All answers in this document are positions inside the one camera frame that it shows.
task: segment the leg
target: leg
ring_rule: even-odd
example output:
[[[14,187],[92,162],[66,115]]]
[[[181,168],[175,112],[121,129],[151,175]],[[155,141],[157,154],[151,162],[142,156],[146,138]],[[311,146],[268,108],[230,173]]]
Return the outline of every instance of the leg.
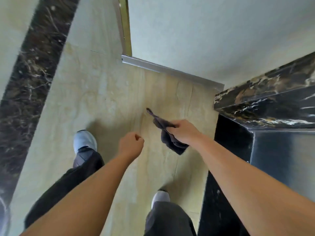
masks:
[[[74,187],[104,166],[101,155],[96,151],[96,140],[88,131],[77,132],[73,146],[77,154],[73,168],[69,169],[32,206],[25,218],[25,228],[46,214]]]
[[[190,217],[169,195],[159,190],[152,201],[151,211],[146,219],[145,236],[196,236]]]

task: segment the dark gray pants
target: dark gray pants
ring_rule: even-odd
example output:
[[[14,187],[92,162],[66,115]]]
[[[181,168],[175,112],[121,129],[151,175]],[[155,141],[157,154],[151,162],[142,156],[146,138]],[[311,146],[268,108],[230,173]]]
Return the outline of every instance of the dark gray pants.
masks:
[[[25,218],[25,228],[47,213],[74,187],[104,166],[101,155],[88,147],[79,150],[75,165],[82,162],[84,162],[82,165],[69,169],[36,201]],[[196,236],[196,233],[191,219],[180,206],[171,202],[156,202],[147,216],[144,235]]]

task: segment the person's left hand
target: person's left hand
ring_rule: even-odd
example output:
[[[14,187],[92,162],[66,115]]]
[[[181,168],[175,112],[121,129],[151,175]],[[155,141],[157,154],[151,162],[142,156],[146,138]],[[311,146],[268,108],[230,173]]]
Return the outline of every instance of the person's left hand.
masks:
[[[136,159],[143,148],[144,139],[136,132],[128,132],[119,141],[118,156],[125,157],[130,163]]]

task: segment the person's left arm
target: person's left arm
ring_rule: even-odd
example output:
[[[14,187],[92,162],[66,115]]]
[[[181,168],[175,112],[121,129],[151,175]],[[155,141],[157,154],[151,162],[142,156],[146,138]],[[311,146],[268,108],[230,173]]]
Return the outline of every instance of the person's left arm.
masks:
[[[99,236],[119,183],[143,144],[135,132],[124,136],[116,158],[70,191],[21,236]]]

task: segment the forearm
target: forearm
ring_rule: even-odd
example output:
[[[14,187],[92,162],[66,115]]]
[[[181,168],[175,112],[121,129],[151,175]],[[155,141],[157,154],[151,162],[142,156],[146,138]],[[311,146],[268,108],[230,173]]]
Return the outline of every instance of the forearm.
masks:
[[[123,156],[112,159],[70,191],[48,213],[26,230],[26,235],[99,235],[115,192],[130,164]]]
[[[315,203],[200,135],[192,143],[251,235],[314,234]]]

